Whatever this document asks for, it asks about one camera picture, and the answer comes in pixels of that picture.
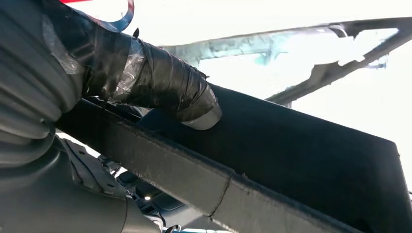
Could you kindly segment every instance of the white surface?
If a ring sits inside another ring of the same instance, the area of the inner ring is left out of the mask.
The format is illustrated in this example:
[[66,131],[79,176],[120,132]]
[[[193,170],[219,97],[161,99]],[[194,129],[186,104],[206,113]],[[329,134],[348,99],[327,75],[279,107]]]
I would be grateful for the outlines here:
[[[126,0],[92,0],[69,4],[94,17],[115,21]],[[372,18],[410,17],[404,0],[135,0],[140,38],[154,45],[177,45],[238,34]]]

